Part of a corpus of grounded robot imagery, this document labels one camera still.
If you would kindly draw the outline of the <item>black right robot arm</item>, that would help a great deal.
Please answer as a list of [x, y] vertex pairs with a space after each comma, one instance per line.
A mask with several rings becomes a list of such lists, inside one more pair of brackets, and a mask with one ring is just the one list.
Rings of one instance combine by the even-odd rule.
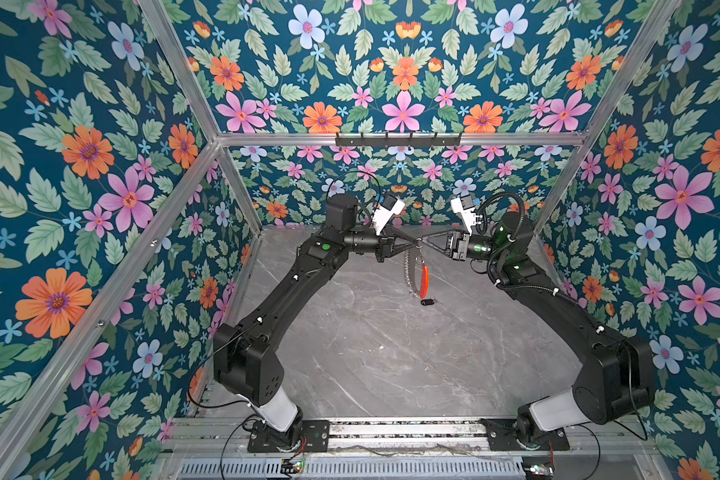
[[597, 320], [553, 282], [528, 254], [533, 237], [523, 216], [510, 212], [485, 234], [448, 229], [445, 242], [423, 242], [454, 261], [484, 263], [495, 288], [534, 312], [574, 352], [581, 369], [567, 389], [519, 407], [514, 423], [519, 442], [586, 423], [605, 425], [653, 405], [656, 368], [649, 343], [626, 337]]

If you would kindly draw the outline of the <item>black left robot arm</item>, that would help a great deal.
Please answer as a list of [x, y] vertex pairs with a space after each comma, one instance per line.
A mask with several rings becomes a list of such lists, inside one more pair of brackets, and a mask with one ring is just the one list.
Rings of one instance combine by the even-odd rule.
[[323, 224], [297, 249], [287, 274], [258, 307], [236, 325], [223, 325], [213, 336], [213, 377], [251, 405], [279, 434], [298, 429], [300, 408], [284, 391], [284, 367], [277, 350], [285, 333], [309, 300], [331, 280], [352, 253], [372, 254], [381, 263], [406, 249], [402, 237], [386, 234], [405, 202], [382, 197], [368, 226], [358, 223], [361, 202], [350, 194], [327, 199]]

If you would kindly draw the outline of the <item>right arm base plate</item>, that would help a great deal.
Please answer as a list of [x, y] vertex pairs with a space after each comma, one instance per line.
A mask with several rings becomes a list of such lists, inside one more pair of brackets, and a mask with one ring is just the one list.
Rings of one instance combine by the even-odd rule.
[[526, 418], [481, 418], [478, 422], [485, 427], [491, 451], [570, 450], [563, 429], [539, 430]]

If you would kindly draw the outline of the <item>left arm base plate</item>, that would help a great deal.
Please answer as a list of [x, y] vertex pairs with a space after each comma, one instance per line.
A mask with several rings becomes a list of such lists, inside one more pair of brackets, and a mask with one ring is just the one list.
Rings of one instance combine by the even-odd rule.
[[327, 420], [297, 420], [285, 432], [279, 432], [263, 421], [252, 427], [249, 453], [297, 453], [328, 450], [331, 424]]

